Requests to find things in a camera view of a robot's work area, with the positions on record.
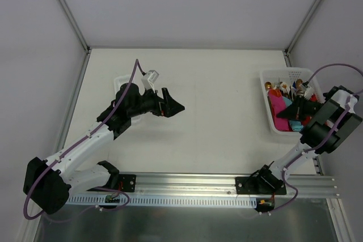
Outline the large white plastic basket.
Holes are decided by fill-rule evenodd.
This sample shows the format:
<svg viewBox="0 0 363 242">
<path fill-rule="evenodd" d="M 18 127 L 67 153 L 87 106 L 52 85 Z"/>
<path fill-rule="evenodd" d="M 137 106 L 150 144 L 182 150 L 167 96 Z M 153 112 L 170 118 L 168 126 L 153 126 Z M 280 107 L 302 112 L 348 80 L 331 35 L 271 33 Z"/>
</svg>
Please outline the large white plastic basket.
<svg viewBox="0 0 363 242">
<path fill-rule="evenodd" d="M 312 111 L 324 97 L 313 72 L 299 67 L 264 69 L 260 84 L 267 120 L 272 134 L 289 137 L 299 132 L 311 120 Z"/>
</svg>

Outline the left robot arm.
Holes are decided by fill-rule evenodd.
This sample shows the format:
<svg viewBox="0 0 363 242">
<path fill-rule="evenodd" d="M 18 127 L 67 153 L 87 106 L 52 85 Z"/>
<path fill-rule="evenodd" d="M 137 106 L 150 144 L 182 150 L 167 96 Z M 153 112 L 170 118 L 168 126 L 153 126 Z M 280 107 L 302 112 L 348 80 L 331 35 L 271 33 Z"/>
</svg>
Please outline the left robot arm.
<svg viewBox="0 0 363 242">
<path fill-rule="evenodd" d="M 162 89 L 162 96 L 158 96 L 152 89 L 140 93 L 136 84 L 123 84 L 85 136 L 44 160 L 35 157 L 28 163 L 23 186 L 25 218 L 32 218 L 28 215 L 30 201 L 50 215 L 59 211 L 75 194 L 90 189 L 116 189 L 119 170 L 110 162 L 103 160 L 83 171 L 78 167 L 129 129 L 133 117 L 151 113 L 169 118 L 184 110 L 185 107 L 174 100 L 166 88 Z"/>
</svg>

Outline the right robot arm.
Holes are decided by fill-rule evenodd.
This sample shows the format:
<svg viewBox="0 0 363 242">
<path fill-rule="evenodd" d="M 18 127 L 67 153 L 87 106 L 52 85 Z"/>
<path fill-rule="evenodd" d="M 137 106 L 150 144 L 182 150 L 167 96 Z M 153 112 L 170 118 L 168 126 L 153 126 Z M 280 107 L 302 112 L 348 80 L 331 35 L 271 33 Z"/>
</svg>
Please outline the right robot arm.
<svg viewBox="0 0 363 242">
<path fill-rule="evenodd" d="M 354 112 L 359 94 L 343 86 L 324 94 L 315 103 L 311 120 L 301 130 L 298 143 L 283 157 L 257 171 L 254 188 L 259 194 L 273 194 L 287 184 L 290 174 L 307 160 L 335 151 L 362 123 Z"/>
</svg>

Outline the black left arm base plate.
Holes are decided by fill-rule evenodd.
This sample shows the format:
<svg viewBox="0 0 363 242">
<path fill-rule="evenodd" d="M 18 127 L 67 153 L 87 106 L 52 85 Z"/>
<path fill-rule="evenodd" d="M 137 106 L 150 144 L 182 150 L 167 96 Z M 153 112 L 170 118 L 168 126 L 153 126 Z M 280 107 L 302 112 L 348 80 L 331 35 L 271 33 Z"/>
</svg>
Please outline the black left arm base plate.
<svg viewBox="0 0 363 242">
<path fill-rule="evenodd" d="M 136 189 L 136 179 L 135 174 L 120 173 L 116 185 L 113 187 L 122 192 L 134 193 Z"/>
</svg>

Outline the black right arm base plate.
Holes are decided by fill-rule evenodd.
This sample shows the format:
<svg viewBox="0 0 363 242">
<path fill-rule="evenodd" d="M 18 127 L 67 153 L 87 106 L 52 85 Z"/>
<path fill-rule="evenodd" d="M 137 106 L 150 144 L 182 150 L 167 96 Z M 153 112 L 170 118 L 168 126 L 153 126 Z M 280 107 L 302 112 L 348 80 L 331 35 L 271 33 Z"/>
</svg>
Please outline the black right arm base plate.
<svg viewBox="0 0 363 242">
<path fill-rule="evenodd" d="M 284 196 L 287 194 L 286 186 L 280 185 L 277 189 L 273 189 L 269 185 L 257 179 L 255 176 L 244 177 L 237 176 L 235 178 L 235 188 L 237 194 L 252 194 L 252 195 L 278 195 Z"/>
</svg>

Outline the copper spoon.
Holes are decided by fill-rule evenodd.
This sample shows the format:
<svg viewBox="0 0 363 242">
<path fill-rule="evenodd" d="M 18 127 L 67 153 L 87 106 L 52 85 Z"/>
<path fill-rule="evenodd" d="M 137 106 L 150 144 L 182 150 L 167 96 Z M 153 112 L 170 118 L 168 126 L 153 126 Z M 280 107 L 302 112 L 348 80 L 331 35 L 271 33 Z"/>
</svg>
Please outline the copper spoon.
<svg viewBox="0 0 363 242">
<path fill-rule="evenodd" d="M 297 79 L 296 82 L 295 82 L 296 89 L 301 90 L 302 89 L 302 83 L 303 83 L 302 79 Z"/>
</svg>

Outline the pink paper napkin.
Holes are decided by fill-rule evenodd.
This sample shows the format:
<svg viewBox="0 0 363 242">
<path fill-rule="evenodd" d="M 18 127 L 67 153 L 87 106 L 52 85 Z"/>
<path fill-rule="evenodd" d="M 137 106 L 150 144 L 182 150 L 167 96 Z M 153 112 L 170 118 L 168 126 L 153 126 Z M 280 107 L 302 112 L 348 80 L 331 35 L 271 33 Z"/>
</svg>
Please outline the pink paper napkin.
<svg viewBox="0 0 363 242">
<path fill-rule="evenodd" d="M 279 118 L 277 115 L 286 109 L 286 104 L 281 93 L 277 90 L 270 90 L 268 92 L 268 98 L 272 106 L 272 117 L 275 128 L 278 131 L 289 131 L 289 123 L 285 118 Z"/>
</svg>

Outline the aluminium frame rail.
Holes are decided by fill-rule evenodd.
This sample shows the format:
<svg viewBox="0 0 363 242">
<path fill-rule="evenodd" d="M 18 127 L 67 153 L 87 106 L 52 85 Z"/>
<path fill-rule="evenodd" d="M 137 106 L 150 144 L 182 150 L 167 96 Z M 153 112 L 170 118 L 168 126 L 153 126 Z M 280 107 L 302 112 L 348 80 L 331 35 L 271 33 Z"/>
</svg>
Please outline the aluminium frame rail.
<svg viewBox="0 0 363 242">
<path fill-rule="evenodd" d="M 237 174 L 136 173 L 133 195 L 141 196 L 236 196 Z M 340 189 L 331 176 L 291 175 L 287 182 L 300 198 L 339 198 Z"/>
</svg>

